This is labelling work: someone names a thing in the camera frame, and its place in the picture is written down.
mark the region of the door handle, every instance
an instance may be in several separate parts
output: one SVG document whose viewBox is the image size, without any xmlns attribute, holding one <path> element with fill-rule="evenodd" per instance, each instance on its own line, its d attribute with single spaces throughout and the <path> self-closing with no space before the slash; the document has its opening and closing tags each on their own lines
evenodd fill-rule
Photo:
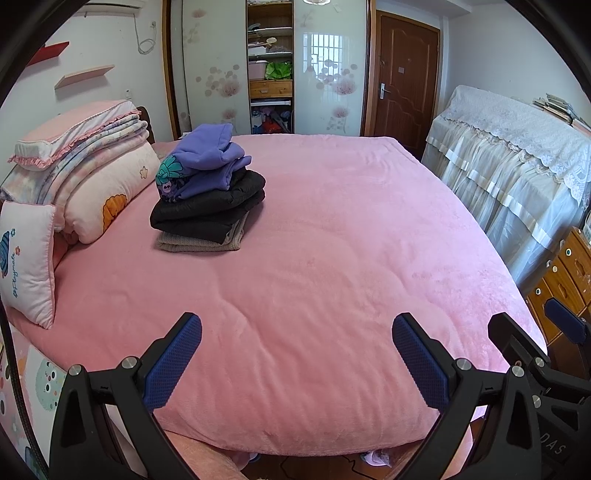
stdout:
<svg viewBox="0 0 591 480">
<path fill-rule="evenodd" d="M 392 93 L 392 92 L 390 92 L 390 90 L 386 90 L 386 84 L 385 83 L 380 83 L 379 84 L 379 99 L 380 100 L 384 100 L 384 92 L 386 92 L 386 93 Z"/>
</svg>

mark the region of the blue gripper pad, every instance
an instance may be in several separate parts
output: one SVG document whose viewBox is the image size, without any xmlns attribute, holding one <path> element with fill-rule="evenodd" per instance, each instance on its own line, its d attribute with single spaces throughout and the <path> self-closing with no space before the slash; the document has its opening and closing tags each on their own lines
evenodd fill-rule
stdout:
<svg viewBox="0 0 591 480">
<path fill-rule="evenodd" d="M 584 344 L 587 332 L 583 321 L 560 301 L 549 299 L 544 305 L 544 313 L 572 343 Z"/>
<path fill-rule="evenodd" d="M 181 375 L 201 343 L 201 320 L 192 313 L 185 315 L 190 315 L 190 318 L 176 333 L 174 339 L 170 341 L 152 370 L 145 377 L 144 405 L 148 411 L 166 405 L 174 387 L 177 386 Z M 162 340 L 169 340 L 169 338 L 166 337 L 157 340 L 157 342 Z"/>
<path fill-rule="evenodd" d="M 447 375 L 403 315 L 394 319 L 392 340 L 427 406 L 443 412 L 449 403 Z"/>
</svg>

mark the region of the pink blanket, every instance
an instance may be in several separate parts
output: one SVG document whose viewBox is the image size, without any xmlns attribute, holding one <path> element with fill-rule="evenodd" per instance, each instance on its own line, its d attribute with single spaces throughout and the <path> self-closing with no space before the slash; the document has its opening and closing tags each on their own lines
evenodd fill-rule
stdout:
<svg viewBox="0 0 591 480">
<path fill-rule="evenodd" d="M 391 339 L 411 312 L 455 357 L 507 365 L 486 325 L 508 312 L 543 337 L 498 254 L 454 194 L 391 138 L 237 137 L 267 179 L 242 248 L 154 249 L 155 186 L 56 269 L 51 330 L 13 317 L 67 368 L 140 355 L 185 311 L 203 341 L 163 428 L 216 447 L 337 455 L 422 439 L 424 403 Z"/>
</svg>

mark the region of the white cloth cover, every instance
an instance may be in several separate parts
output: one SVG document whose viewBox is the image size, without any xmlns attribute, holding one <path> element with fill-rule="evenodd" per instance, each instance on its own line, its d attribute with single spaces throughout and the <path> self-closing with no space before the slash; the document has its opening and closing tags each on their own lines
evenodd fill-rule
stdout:
<svg viewBox="0 0 591 480">
<path fill-rule="evenodd" d="M 517 100 L 460 85 L 441 117 L 505 140 L 537 157 L 580 204 L 591 180 L 591 140 L 567 123 Z"/>
<path fill-rule="evenodd" d="M 588 201 L 582 195 L 579 206 L 540 159 L 514 144 L 440 116 L 422 162 L 475 217 L 523 293 L 568 228 L 580 222 Z"/>
</svg>

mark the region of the cartoon print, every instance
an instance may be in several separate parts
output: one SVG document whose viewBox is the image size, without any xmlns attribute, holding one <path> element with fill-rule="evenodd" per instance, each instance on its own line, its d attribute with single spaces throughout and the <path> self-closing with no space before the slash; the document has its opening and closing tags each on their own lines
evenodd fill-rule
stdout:
<svg viewBox="0 0 591 480">
<path fill-rule="evenodd" d="M 179 179 L 182 171 L 183 166 L 177 161 L 174 155 L 166 157 L 156 174 L 156 185 L 161 186 L 171 179 Z"/>
<path fill-rule="evenodd" d="M 107 199 L 103 205 L 103 233 L 113 223 L 120 211 L 125 208 L 125 205 L 127 205 L 127 197 L 123 193 Z"/>
<path fill-rule="evenodd" d="M 0 241 L 0 270 L 2 271 L 2 278 L 8 275 L 8 251 L 10 244 L 10 232 L 2 235 Z"/>
<path fill-rule="evenodd" d="M 47 411 L 55 411 L 66 375 L 47 358 L 41 362 L 35 378 L 35 392 L 41 406 Z"/>
</svg>

